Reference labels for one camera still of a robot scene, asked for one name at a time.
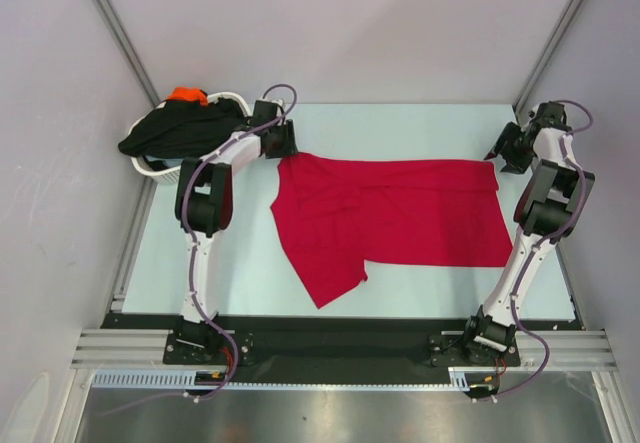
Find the red t shirt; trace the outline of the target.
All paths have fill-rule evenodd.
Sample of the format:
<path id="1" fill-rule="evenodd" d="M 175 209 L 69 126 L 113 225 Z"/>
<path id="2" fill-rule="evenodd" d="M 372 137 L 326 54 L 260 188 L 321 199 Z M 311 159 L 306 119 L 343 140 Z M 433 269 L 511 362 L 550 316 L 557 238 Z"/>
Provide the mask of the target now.
<path id="1" fill-rule="evenodd" d="M 513 244 L 491 163 L 283 159 L 271 205 L 283 251 L 322 308 L 367 280 L 367 262 L 502 268 Z"/>

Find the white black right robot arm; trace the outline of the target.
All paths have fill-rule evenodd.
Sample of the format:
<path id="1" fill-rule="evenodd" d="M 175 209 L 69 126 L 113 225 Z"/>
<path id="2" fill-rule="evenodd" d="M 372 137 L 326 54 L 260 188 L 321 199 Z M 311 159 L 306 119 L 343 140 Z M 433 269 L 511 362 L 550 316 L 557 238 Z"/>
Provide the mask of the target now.
<path id="1" fill-rule="evenodd" d="M 473 364 L 509 352 L 524 329 L 519 312 L 545 258 L 571 235 L 595 184 L 574 154 L 574 136 L 592 127 L 592 113 L 582 104 L 562 99 L 530 110 L 528 122 L 508 123 L 487 153 L 500 157 L 504 173 L 531 172 L 514 210 L 517 225 L 513 250 L 498 283 L 469 318 L 461 351 Z"/>

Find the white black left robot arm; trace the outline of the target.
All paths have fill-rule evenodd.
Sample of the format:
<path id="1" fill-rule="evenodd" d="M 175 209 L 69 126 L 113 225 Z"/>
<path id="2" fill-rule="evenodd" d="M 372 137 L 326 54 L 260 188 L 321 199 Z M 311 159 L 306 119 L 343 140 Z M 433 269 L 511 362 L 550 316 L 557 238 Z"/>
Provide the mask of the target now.
<path id="1" fill-rule="evenodd" d="M 292 109 L 281 99 L 259 99 L 247 121 L 218 148 L 182 162 L 175 215 L 186 237 L 188 270 L 180 317 L 190 325 L 205 325 L 218 313 L 213 286 L 233 214 L 233 179 L 255 160 L 297 153 L 288 118 Z"/>

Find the orange t shirt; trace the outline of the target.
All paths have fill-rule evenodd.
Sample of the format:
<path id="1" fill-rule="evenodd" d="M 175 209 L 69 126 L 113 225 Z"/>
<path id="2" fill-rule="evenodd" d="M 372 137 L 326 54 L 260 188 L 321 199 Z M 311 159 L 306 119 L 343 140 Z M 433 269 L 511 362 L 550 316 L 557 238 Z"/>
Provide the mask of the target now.
<path id="1" fill-rule="evenodd" d="M 166 98 L 166 101 L 180 101 L 189 103 L 198 103 L 200 106 L 209 104 L 208 94 L 200 88 L 195 87 L 176 87 Z"/>

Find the black t shirt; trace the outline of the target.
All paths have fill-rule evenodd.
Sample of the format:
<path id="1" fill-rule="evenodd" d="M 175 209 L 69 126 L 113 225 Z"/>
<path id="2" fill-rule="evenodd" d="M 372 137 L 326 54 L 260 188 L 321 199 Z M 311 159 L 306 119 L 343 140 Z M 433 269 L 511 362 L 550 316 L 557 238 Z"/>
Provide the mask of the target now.
<path id="1" fill-rule="evenodd" d="M 167 101 L 134 125 L 118 149 L 134 158 L 201 157 L 227 141 L 247 120 L 240 105 L 230 99 L 208 105 Z"/>

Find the light blue t shirt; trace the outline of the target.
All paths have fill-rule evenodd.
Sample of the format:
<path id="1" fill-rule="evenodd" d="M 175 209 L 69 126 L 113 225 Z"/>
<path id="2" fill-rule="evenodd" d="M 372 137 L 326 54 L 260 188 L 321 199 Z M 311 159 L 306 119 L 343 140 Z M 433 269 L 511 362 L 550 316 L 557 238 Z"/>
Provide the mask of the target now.
<path id="1" fill-rule="evenodd" d="M 149 167 L 149 169 L 153 172 L 161 172 L 165 170 L 169 170 L 171 168 L 179 167 L 182 163 L 181 159 L 146 159 L 144 158 L 145 164 Z"/>

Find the white plastic laundry basket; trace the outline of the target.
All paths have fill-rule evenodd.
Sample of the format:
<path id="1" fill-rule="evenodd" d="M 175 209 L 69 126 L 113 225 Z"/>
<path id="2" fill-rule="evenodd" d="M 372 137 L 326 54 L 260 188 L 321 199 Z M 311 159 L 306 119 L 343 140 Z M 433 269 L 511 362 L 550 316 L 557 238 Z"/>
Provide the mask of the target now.
<path id="1" fill-rule="evenodd" d="M 179 180 L 186 157 L 204 157 L 222 145 L 250 116 L 243 97 L 177 87 L 146 116 L 134 122 L 118 144 L 134 169 L 158 184 Z"/>

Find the right aluminium corner post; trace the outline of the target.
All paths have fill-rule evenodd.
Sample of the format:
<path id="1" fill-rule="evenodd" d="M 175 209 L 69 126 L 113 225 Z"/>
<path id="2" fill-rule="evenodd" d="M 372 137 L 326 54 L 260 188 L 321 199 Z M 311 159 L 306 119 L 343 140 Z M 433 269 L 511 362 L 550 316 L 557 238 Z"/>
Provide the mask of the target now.
<path id="1" fill-rule="evenodd" d="M 561 43 L 584 6 L 585 1 L 586 0 L 567 1 L 548 39 L 546 40 L 539 57 L 512 103 L 512 109 L 516 115 L 526 107 L 531 96 L 536 91 L 540 81 L 551 64 L 555 53 L 561 46 Z"/>

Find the aluminium corner post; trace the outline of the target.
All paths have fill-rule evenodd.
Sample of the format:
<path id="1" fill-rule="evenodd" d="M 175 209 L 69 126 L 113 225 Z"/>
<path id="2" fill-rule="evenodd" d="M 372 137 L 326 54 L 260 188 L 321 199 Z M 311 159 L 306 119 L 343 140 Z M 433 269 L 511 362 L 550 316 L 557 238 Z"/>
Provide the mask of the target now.
<path id="1" fill-rule="evenodd" d="M 526 107 L 531 96 L 536 91 L 540 81 L 551 64 L 555 53 L 561 46 L 561 43 L 584 6 L 585 1 L 586 0 L 567 1 L 548 39 L 546 40 L 539 57 L 512 103 L 512 109 L 516 115 Z"/>
<path id="2" fill-rule="evenodd" d="M 161 98 L 112 0 L 92 0 L 134 79 L 152 106 Z"/>

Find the aluminium front rail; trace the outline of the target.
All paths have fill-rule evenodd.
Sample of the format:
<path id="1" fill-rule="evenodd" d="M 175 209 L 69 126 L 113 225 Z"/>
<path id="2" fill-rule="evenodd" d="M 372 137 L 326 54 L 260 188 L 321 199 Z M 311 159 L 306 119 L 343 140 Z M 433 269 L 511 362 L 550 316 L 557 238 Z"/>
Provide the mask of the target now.
<path id="1" fill-rule="evenodd" d="M 543 362 L 550 371 L 613 372 L 617 364 L 603 331 L 522 332 L 507 350 L 510 368 L 531 371 Z M 178 342 L 170 330 L 100 329 L 84 331 L 72 357 L 73 368 L 213 367 L 214 358 L 198 346 Z"/>

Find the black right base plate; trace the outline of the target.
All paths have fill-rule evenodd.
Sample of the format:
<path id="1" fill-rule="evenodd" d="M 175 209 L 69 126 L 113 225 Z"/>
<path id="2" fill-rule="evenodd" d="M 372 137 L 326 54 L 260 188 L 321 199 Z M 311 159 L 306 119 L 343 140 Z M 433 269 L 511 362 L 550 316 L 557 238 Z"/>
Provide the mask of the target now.
<path id="1" fill-rule="evenodd" d="M 434 367 L 489 367 L 496 363 L 518 367 L 521 364 L 516 346 L 500 353 L 487 345 L 467 342 L 460 332 L 430 335 L 426 347 L 429 362 Z"/>

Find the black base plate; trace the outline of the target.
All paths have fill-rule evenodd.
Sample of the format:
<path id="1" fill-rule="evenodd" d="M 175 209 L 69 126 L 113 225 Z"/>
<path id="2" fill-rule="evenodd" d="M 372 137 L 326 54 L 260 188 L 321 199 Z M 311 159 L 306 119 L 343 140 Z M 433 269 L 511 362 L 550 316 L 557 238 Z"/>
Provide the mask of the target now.
<path id="1" fill-rule="evenodd" d="M 236 344 L 237 354 L 233 352 L 229 340 L 217 333 L 210 335 L 204 343 L 190 343 L 179 339 L 173 331 L 170 331 L 162 362 L 165 365 L 181 366 L 222 365 L 227 361 L 227 354 L 239 366 L 250 366 L 257 362 L 253 334 L 232 332 L 231 339 Z"/>
<path id="2" fill-rule="evenodd" d="M 489 367 L 496 363 L 518 367 L 521 364 L 516 346 L 500 353 L 487 345 L 467 342 L 460 332 L 430 335 L 426 347 L 429 362 L 434 367 Z"/>

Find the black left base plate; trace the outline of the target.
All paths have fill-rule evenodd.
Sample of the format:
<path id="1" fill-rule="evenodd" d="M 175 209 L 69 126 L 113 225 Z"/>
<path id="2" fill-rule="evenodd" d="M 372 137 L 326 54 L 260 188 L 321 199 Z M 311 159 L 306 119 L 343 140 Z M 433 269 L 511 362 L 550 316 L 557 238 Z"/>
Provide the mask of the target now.
<path id="1" fill-rule="evenodd" d="M 237 354 L 233 352 L 229 340 L 217 333 L 210 335 L 204 343 L 190 343 L 179 339 L 173 331 L 170 331 L 162 362 L 165 365 L 181 366 L 222 365 L 227 361 L 227 354 L 239 366 L 250 366 L 257 362 L 253 334 L 232 332 L 231 339 L 236 344 Z"/>

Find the left aluminium corner post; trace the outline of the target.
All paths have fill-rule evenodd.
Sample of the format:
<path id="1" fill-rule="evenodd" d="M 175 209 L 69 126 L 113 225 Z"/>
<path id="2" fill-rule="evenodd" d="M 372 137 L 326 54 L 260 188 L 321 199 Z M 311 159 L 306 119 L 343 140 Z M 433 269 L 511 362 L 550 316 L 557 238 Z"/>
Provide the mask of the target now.
<path id="1" fill-rule="evenodd" d="M 112 0 L 92 0 L 134 79 L 152 106 L 161 98 Z"/>

